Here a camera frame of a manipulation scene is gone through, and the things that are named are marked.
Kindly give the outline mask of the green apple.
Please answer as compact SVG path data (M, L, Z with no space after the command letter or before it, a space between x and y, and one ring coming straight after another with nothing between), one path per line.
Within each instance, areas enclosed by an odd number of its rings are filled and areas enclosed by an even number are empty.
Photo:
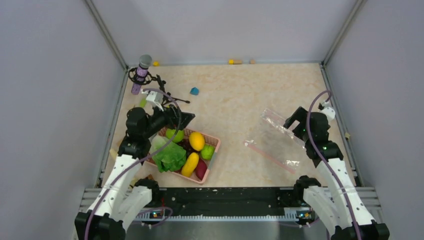
M170 129L170 128L168 128L165 131L165 136L168 139L171 139L173 137L172 141L174 143L179 143L179 142L181 142L184 139L185 133L184 133L183 130L176 130L176 129Z

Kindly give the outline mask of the green lettuce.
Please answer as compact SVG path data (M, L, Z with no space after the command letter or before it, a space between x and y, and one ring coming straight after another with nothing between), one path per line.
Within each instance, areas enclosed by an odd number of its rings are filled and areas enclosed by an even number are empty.
M168 138L156 135L151 141L150 152L156 152L168 141ZM170 142L162 151L151 158L160 173L179 171L187 161L186 150L174 142Z

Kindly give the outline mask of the yellow lemon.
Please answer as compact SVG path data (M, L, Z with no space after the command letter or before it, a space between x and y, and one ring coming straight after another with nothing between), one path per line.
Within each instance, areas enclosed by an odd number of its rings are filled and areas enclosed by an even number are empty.
M200 152L206 144L206 140L200 132L192 132L189 135L188 140L190 146L198 152Z

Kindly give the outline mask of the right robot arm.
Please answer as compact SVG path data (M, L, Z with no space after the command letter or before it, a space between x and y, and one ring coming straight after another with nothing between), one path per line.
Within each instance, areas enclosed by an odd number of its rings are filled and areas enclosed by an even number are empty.
M292 138L304 143L306 155L325 178L329 195L315 178L301 176L294 185L293 200L299 206L309 205L326 227L331 240L387 240L390 231L378 223L363 203L347 173L339 146L329 139L329 120L335 117L331 107L310 112L298 107L284 122Z

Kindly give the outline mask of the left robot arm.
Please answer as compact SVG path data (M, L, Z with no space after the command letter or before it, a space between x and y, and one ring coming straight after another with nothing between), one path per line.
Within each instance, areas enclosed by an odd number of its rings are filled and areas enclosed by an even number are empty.
M80 240L124 240L140 211L146 205L154 207L160 202L159 191L143 185L130 190L130 182L143 162L159 153L150 152L151 138L165 127L183 130L195 114L172 105L154 107L152 115L142 107L134 107L126 117L125 137L109 178L90 207L75 217Z

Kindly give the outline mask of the clear zip top bag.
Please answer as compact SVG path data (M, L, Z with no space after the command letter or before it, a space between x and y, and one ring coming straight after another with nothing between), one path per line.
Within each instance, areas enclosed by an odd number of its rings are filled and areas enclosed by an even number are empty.
M294 174L304 157L305 147L303 142L284 127L285 120L277 112L266 108L243 144Z

